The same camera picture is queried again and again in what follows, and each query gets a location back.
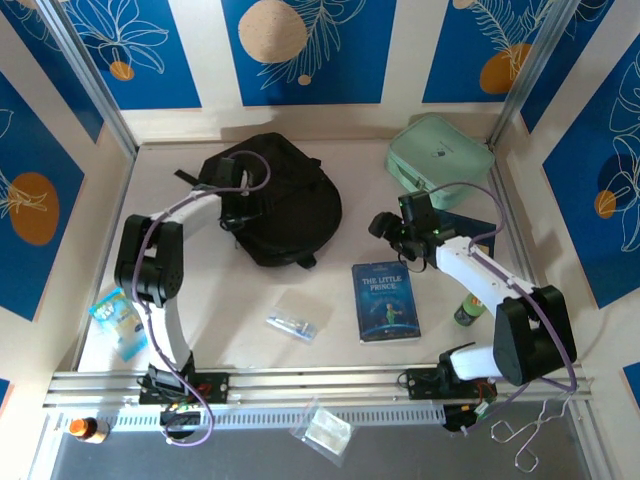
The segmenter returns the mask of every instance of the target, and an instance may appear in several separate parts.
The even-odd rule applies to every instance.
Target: backpack strap
[[[198,181],[198,179],[196,177],[194,177],[192,175],[189,175],[184,170],[178,169],[175,172],[173,172],[173,174],[176,177],[178,177],[180,180],[184,180],[185,182],[187,182],[192,187],[195,187],[196,185],[200,185],[200,182]]]
[[[318,261],[316,260],[316,257],[314,257],[313,254],[311,254],[308,257],[301,258],[296,263],[300,265],[302,268],[309,270],[315,267]]]

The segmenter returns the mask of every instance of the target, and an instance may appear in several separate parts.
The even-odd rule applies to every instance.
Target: small packet
[[[89,309],[100,327],[112,339],[114,348],[123,361],[128,362],[147,346],[140,315],[121,288],[116,288]]]
[[[271,309],[267,317],[267,323],[307,342],[311,342],[315,338],[316,333],[318,333],[318,329],[314,325],[289,315],[281,308]]]
[[[298,418],[290,433],[316,452],[342,466],[354,427],[338,418],[317,400],[312,401]]]

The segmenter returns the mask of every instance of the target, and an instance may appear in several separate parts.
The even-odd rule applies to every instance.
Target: mint green bag
[[[484,145],[437,115],[428,114],[391,141],[385,165],[407,190],[417,192],[451,182],[482,183],[494,161]],[[434,208],[448,210],[472,190],[447,187],[431,195],[431,202]]]

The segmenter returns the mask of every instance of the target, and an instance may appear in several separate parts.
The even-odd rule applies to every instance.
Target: white table surface
[[[402,186],[384,169],[387,141],[297,142],[322,167],[342,197],[340,228],[317,252],[317,266],[262,268],[236,248],[233,235],[217,224],[207,226],[184,247],[185,280],[179,294],[182,327],[197,368],[273,368],[391,365],[434,362],[455,346],[491,343],[493,320],[484,314],[471,327],[461,327],[453,313],[464,287],[429,267],[411,274],[422,337],[419,340],[362,345],[359,342],[351,278],[355,263],[395,260],[384,240],[368,233],[373,217],[397,211]],[[113,271],[122,224],[131,214],[152,214],[188,194],[190,186],[173,175],[177,168],[197,176],[203,161],[228,148],[224,144],[143,147],[136,161],[118,228],[109,254],[101,293],[115,284]],[[452,210],[496,223],[492,200],[474,193]],[[519,274],[505,233],[496,239],[495,258]],[[311,344],[283,334],[265,323],[269,310],[283,297],[319,327]],[[92,321],[79,363],[81,372],[146,370],[147,350],[123,362],[109,338]]]

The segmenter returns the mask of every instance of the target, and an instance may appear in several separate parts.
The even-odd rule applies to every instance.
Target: beige circle
[[[476,3],[476,0],[452,0],[453,7],[458,10],[464,10],[465,8],[469,8],[471,5]]]
[[[307,44],[307,27],[293,7],[281,0],[260,0],[238,24],[240,43],[261,63],[291,60]]]
[[[309,75],[300,75],[298,77],[298,83],[303,87],[306,87],[307,85],[311,84],[311,77]]]

